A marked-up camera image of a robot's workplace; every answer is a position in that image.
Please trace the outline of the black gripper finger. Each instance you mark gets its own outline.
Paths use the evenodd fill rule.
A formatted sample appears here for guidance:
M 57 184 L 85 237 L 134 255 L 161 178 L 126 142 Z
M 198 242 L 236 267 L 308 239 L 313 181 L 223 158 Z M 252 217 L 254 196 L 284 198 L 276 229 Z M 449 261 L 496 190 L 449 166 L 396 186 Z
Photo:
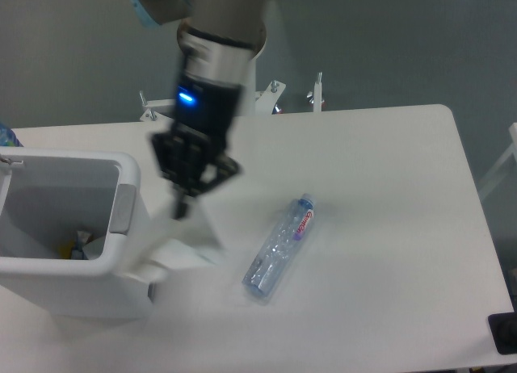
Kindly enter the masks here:
M 164 179 L 177 187 L 188 187 L 188 147 L 184 135 L 176 135 L 171 131 L 154 133 L 151 145 Z
M 224 182 L 241 173 L 237 161 L 225 154 L 220 154 L 212 163 L 194 161 L 186 166 L 185 176 L 174 185 L 177 199 L 173 218 L 181 220 L 187 216 L 190 199 L 214 190 Z

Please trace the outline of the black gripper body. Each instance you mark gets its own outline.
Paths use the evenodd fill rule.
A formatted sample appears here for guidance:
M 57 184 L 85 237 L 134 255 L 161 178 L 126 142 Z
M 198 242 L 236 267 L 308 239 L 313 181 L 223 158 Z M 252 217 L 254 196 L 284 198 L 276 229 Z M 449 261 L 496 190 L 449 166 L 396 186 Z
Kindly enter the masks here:
M 186 74 L 180 76 L 173 123 L 166 132 L 186 137 L 188 164 L 212 163 L 218 155 L 227 155 L 227 134 L 241 92 L 239 85 L 222 86 L 196 81 Z

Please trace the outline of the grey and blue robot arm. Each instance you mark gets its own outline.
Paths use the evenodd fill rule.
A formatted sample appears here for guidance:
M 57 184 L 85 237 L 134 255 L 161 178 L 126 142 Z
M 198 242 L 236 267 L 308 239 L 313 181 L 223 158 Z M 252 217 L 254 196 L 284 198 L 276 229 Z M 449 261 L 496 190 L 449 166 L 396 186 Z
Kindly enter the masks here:
M 176 193 L 172 217 L 187 215 L 187 201 L 238 174 L 227 153 L 227 134 L 258 49 L 270 0 L 130 0 L 144 25 L 187 19 L 174 89 L 173 123 L 151 143 L 162 176 Z

